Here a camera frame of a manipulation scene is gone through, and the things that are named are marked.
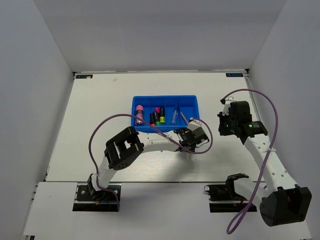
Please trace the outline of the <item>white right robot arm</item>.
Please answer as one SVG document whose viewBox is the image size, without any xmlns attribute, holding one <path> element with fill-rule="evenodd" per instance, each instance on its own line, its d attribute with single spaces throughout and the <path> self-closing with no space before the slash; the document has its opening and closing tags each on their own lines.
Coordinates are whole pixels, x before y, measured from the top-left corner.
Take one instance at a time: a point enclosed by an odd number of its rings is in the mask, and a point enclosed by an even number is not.
<svg viewBox="0 0 320 240">
<path fill-rule="evenodd" d="M 247 101 L 233 97 L 223 100 L 223 111 L 218 114 L 219 134 L 235 135 L 252 155 L 265 181 L 266 188 L 256 184 L 245 173 L 229 175 L 225 181 L 226 195 L 236 200 L 240 196 L 259 210 L 263 221 L 270 227 L 303 222 L 312 194 L 300 187 L 271 148 L 268 131 L 261 121 L 253 121 Z"/>
</svg>

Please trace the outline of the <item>clear spray bottle blue cap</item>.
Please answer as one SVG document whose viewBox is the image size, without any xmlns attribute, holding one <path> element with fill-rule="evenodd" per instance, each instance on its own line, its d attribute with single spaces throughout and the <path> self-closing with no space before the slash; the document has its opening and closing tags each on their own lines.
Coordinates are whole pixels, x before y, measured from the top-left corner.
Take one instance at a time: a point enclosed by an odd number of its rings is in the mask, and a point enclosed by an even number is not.
<svg viewBox="0 0 320 240">
<path fill-rule="evenodd" d="M 171 118 L 171 125 L 176 125 L 177 124 L 177 121 L 178 121 L 178 118 L 180 116 L 180 109 L 179 109 L 179 106 L 176 105 L 174 108 L 173 108 L 173 112 L 172 112 L 172 118 Z"/>
</svg>

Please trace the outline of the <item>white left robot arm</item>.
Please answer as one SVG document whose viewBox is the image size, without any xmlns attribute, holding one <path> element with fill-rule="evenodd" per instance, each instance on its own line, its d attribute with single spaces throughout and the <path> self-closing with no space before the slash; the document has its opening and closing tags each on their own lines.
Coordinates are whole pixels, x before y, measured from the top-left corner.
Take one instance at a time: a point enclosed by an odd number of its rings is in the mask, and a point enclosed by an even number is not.
<svg viewBox="0 0 320 240">
<path fill-rule="evenodd" d="M 210 142 L 202 127 L 179 128 L 167 133 L 146 133 L 127 127 L 105 144 L 103 160 L 97 164 L 92 150 L 89 155 L 95 166 L 87 181 L 88 193 L 94 200 L 105 196 L 116 172 L 128 168 L 141 154 L 148 152 L 192 152 Z"/>
</svg>

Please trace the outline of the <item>black highlighter orange cap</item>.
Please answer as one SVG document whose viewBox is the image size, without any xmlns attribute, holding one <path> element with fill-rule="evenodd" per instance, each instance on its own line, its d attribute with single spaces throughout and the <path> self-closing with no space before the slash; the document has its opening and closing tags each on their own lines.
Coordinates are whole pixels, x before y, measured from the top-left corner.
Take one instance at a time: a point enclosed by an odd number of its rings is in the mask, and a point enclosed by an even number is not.
<svg viewBox="0 0 320 240">
<path fill-rule="evenodd" d="M 152 126 L 156 125 L 153 112 L 149 115 L 149 124 L 152 125 Z"/>
</svg>

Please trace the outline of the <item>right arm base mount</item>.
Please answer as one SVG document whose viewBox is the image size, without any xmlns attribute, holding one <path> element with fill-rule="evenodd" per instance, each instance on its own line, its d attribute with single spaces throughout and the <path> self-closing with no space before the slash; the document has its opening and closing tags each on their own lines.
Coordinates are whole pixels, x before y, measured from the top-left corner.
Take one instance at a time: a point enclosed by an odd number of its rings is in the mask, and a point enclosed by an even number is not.
<svg viewBox="0 0 320 240">
<path fill-rule="evenodd" d="M 255 183 L 244 173 L 229 175 L 224 184 L 205 185 L 211 213 L 239 213 L 249 203 Z"/>
</svg>

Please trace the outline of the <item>black highlighter green cap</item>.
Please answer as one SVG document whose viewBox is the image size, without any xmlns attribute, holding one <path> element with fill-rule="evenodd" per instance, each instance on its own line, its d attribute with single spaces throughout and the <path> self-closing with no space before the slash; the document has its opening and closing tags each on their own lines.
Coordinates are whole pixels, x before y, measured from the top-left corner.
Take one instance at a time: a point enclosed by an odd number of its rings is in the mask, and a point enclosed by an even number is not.
<svg viewBox="0 0 320 240">
<path fill-rule="evenodd" d="M 160 126 L 161 125 L 160 118 L 157 118 L 157 116 L 155 115 L 155 111 L 153 112 L 153 114 L 154 114 L 155 125 Z"/>
</svg>

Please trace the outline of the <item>slim orange highlighter pen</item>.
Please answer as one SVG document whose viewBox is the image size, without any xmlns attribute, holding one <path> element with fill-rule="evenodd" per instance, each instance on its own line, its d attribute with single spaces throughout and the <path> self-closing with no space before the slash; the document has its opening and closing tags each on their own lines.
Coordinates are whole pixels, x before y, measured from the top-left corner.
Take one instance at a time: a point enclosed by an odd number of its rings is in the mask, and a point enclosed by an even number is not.
<svg viewBox="0 0 320 240">
<path fill-rule="evenodd" d="M 184 120 L 184 122 L 186 123 L 186 125 L 188 125 L 189 121 L 187 120 L 187 118 L 185 117 L 185 115 L 183 114 L 182 111 L 180 112 L 180 115 L 181 115 L 182 119 Z"/>
</svg>

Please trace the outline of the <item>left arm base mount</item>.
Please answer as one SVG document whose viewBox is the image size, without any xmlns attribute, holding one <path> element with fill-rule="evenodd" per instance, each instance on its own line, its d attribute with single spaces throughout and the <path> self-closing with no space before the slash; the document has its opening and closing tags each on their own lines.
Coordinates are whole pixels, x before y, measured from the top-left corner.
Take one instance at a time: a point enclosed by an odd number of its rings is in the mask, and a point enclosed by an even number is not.
<svg viewBox="0 0 320 240">
<path fill-rule="evenodd" d="M 91 196 L 87 184 L 78 184 L 75 192 L 73 212 L 118 212 L 116 197 L 111 192 L 99 191 Z"/>
</svg>

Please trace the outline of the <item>black highlighter yellow cap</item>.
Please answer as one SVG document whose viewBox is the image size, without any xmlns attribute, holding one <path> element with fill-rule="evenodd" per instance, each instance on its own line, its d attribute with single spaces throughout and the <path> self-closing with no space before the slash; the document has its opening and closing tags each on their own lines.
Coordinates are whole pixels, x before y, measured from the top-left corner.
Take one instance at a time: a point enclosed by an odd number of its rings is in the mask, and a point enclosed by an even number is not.
<svg viewBox="0 0 320 240">
<path fill-rule="evenodd" d="M 161 106 L 159 108 L 159 120 L 161 124 L 164 124 L 166 122 L 166 117 L 165 117 L 165 107 Z"/>
</svg>

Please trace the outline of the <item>pink-capped clear marker jar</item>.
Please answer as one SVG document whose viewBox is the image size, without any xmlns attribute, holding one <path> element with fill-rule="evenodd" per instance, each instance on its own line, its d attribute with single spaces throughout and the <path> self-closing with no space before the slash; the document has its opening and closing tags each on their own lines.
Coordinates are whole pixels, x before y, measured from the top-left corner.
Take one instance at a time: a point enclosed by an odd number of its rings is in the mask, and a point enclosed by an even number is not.
<svg viewBox="0 0 320 240">
<path fill-rule="evenodd" d="M 136 120 L 135 124 L 137 126 L 143 125 L 143 120 L 144 120 L 144 107 L 142 105 L 137 105 L 135 108 L 135 113 L 136 113 Z"/>
</svg>

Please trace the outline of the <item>black highlighter pink cap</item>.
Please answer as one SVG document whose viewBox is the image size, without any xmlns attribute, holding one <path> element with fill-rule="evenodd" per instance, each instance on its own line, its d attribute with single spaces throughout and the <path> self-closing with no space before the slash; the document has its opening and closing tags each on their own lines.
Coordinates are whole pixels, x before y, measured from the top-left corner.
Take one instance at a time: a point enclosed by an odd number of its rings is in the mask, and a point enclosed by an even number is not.
<svg viewBox="0 0 320 240">
<path fill-rule="evenodd" d="M 154 110 L 155 110 L 156 117 L 159 119 L 160 118 L 160 108 L 156 107 Z"/>
</svg>

